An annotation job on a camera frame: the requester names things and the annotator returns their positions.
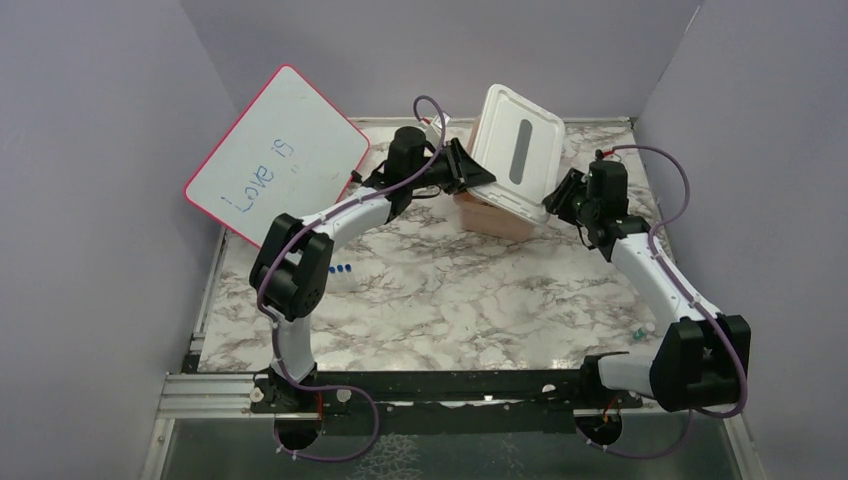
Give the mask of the white plastic bin lid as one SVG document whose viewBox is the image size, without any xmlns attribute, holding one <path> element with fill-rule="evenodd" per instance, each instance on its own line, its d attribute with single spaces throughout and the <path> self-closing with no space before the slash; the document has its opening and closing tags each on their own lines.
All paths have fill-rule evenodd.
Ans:
<svg viewBox="0 0 848 480">
<path fill-rule="evenodd" d="M 528 223 L 546 224 L 543 200 L 558 184 L 564 140 L 562 118 L 505 85 L 491 85 L 470 155 L 496 180 L 469 193 Z"/>
</svg>

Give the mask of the clear test tube rack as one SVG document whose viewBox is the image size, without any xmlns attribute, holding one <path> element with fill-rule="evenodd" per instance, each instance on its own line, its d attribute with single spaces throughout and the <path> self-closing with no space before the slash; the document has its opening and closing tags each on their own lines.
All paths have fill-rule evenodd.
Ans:
<svg viewBox="0 0 848 480">
<path fill-rule="evenodd" d="M 361 282 L 353 271 L 333 270 L 327 276 L 325 292 L 327 294 L 348 294 L 358 292 Z"/>
</svg>

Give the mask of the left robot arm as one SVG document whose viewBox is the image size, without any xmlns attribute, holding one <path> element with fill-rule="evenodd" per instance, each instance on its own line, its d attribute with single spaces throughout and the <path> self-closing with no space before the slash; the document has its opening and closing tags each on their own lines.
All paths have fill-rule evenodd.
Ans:
<svg viewBox="0 0 848 480">
<path fill-rule="evenodd" d="M 275 393 L 285 407 L 298 411 L 313 401 L 310 316 L 325 293 L 335 251 L 397 218 L 420 189 L 456 194 L 496 179 L 458 139 L 431 141 L 418 127 L 402 127 L 386 159 L 346 200 L 306 218 L 281 214 L 274 219 L 249 283 L 258 310 L 271 324 L 271 370 L 281 378 Z"/>
</svg>

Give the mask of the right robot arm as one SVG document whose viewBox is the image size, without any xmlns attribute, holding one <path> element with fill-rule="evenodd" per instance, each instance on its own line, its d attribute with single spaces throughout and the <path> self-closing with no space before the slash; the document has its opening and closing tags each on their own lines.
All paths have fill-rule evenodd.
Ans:
<svg viewBox="0 0 848 480">
<path fill-rule="evenodd" d="M 657 244 L 648 222 L 629 213 L 627 190 L 623 164 L 596 160 L 586 172 L 570 169 L 543 201 L 551 215 L 586 229 L 589 247 L 630 281 L 663 333 L 653 353 L 587 357 L 576 383 L 579 398 L 600 407 L 617 391 L 630 391 L 670 412 L 711 414 L 720 405 L 743 405 L 750 326 L 697 295 Z"/>
</svg>

